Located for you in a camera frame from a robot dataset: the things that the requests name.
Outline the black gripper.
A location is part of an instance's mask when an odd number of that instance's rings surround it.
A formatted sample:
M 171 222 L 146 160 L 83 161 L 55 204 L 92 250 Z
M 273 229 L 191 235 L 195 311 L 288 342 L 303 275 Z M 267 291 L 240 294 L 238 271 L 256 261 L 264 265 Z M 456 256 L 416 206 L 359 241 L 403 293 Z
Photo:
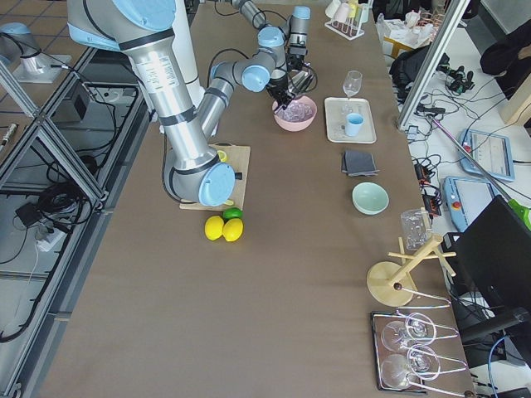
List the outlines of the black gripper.
M 306 67 L 305 57 L 308 49 L 304 43 L 290 43 L 287 46 L 285 60 L 286 73 L 289 77 L 293 77 L 296 73 L 301 72 Z
M 287 73 L 280 77 L 271 77 L 266 89 L 276 102 L 276 109 L 285 109 L 295 97 L 290 87 L 290 77 Z

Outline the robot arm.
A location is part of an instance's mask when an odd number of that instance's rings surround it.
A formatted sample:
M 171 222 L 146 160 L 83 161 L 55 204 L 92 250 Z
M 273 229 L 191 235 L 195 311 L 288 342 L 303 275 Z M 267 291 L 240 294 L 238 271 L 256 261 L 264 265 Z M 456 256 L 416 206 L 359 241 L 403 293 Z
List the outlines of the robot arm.
M 174 1 L 69 1 L 71 38 L 85 46 L 125 54 L 136 67 L 158 120 L 172 146 L 173 165 L 164 173 L 170 196 L 204 206 L 231 197 L 236 177 L 208 143 L 237 86 L 269 90 L 279 105 L 290 101 L 286 57 L 304 50 L 311 11 L 295 7 L 282 27 L 272 26 L 252 1 L 236 8 L 258 31 L 256 53 L 243 61 L 223 62 L 211 73 L 199 104 L 194 104 L 181 68 L 186 60 L 173 51 Z
M 259 9 L 252 1 L 229 3 L 257 30 L 259 49 L 274 57 L 272 80 L 281 80 L 293 70 L 302 70 L 308 53 L 309 7 L 295 6 L 292 13 L 284 17 Z

